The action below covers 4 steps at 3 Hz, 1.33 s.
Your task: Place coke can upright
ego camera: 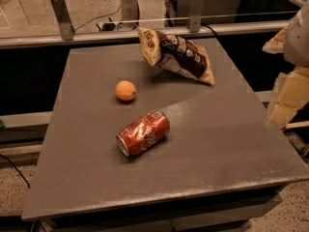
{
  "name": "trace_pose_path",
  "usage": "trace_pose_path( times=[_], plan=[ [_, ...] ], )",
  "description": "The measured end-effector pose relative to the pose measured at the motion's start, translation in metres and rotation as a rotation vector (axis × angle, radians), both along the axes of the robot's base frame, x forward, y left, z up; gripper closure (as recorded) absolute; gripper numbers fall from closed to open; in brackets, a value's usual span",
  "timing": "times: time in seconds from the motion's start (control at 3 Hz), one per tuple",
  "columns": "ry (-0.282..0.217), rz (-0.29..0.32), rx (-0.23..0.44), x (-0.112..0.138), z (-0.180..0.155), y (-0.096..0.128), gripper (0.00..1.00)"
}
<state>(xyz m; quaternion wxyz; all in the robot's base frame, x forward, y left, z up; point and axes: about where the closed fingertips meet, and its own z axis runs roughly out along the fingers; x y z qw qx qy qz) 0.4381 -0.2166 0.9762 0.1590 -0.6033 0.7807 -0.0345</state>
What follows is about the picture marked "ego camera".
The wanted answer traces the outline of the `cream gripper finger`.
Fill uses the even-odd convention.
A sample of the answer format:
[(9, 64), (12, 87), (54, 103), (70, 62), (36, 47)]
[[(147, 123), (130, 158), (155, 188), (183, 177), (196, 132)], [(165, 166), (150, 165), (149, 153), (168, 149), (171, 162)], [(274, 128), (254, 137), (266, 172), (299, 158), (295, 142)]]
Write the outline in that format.
[(264, 44), (262, 51), (270, 54), (283, 53), (286, 32), (286, 27), (281, 29), (273, 38)]
[(267, 107), (267, 120), (286, 126), (309, 102), (309, 68), (295, 67), (288, 74), (280, 73), (274, 83)]

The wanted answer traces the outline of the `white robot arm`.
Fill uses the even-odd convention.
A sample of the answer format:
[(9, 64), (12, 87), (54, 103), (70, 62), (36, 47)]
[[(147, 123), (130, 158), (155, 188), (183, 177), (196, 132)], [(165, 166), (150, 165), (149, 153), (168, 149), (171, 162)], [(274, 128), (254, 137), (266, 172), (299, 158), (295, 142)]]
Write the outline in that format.
[(267, 109), (267, 120), (283, 128), (309, 102), (309, 0), (264, 44), (263, 51), (282, 53), (295, 66), (287, 75), (278, 75)]

